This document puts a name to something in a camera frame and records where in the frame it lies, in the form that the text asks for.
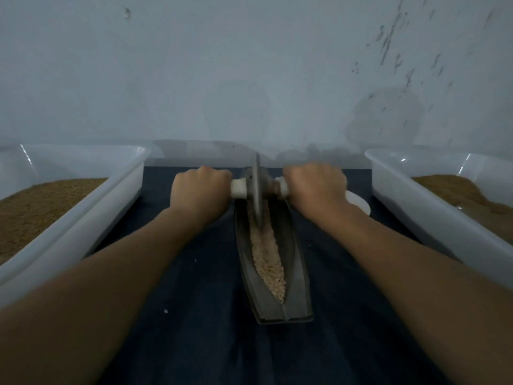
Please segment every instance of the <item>brown powder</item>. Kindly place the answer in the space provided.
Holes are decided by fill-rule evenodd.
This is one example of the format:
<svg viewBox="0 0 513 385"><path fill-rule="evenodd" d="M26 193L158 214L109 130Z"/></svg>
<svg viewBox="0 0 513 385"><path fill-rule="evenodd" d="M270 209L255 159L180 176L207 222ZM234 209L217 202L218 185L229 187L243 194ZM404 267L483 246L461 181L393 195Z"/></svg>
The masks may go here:
<svg viewBox="0 0 513 385"><path fill-rule="evenodd" d="M450 174L412 179L501 239L513 244L513 208L487 200L471 180Z"/></svg>
<svg viewBox="0 0 513 385"><path fill-rule="evenodd" d="M261 228L257 226L254 208L251 203L248 203L248 218L255 269L264 281L265 286L283 304L285 299L285 274L279 259L278 245L274 238L267 201L264 201L263 205L263 224Z"/></svg>
<svg viewBox="0 0 513 385"><path fill-rule="evenodd" d="M0 200L0 265L7 262L106 178L34 185Z"/></svg>

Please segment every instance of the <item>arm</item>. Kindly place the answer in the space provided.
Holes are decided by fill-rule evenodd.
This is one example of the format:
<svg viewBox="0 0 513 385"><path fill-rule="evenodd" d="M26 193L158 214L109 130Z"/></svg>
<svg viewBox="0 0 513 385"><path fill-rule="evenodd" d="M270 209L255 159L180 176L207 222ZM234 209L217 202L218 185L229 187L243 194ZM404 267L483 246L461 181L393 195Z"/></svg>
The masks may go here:
<svg viewBox="0 0 513 385"><path fill-rule="evenodd" d="M288 168L291 203L343 245L420 346L458 384L513 383L513 295L371 219L328 165Z"/></svg>
<svg viewBox="0 0 513 385"><path fill-rule="evenodd" d="M0 311L2 383L95 382L176 254L226 210L230 180L210 168L178 174L152 222Z"/></svg>

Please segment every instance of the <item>table surface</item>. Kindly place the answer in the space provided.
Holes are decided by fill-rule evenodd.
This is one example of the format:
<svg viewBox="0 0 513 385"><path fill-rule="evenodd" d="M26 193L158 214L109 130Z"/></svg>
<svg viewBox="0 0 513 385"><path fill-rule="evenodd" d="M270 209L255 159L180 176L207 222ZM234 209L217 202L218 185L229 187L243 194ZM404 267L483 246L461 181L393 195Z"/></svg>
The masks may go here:
<svg viewBox="0 0 513 385"><path fill-rule="evenodd" d="M146 167L141 196L99 248L169 206L174 176L186 169ZM242 169L232 171L237 178ZM372 196L370 170L344 173L374 219L412 237ZM231 206L171 263L99 383L447 383L350 254L295 211L292 219L313 322L257 324L240 277Z"/></svg>

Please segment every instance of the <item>white bin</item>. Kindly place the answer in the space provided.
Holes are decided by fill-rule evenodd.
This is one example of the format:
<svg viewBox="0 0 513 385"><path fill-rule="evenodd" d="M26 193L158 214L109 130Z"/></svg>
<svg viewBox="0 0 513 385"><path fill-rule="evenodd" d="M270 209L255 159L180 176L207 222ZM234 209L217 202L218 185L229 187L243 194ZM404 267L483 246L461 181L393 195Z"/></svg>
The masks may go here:
<svg viewBox="0 0 513 385"><path fill-rule="evenodd" d="M372 191L425 245L513 290L513 246L411 177L455 174L491 201L513 206L513 162L485 155L417 147L371 149Z"/></svg>
<svg viewBox="0 0 513 385"><path fill-rule="evenodd" d="M138 146L0 147L0 199L43 182L108 178L0 266L0 308L77 264L137 198L150 149Z"/></svg>

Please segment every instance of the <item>person's left hand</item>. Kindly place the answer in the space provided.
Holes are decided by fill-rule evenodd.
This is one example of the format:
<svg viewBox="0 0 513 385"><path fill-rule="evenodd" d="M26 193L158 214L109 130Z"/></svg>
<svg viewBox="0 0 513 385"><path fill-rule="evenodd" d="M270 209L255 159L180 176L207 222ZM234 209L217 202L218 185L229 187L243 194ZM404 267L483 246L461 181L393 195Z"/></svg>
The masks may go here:
<svg viewBox="0 0 513 385"><path fill-rule="evenodd" d="M230 202L232 173L202 166L176 175L169 209L203 229L218 219Z"/></svg>

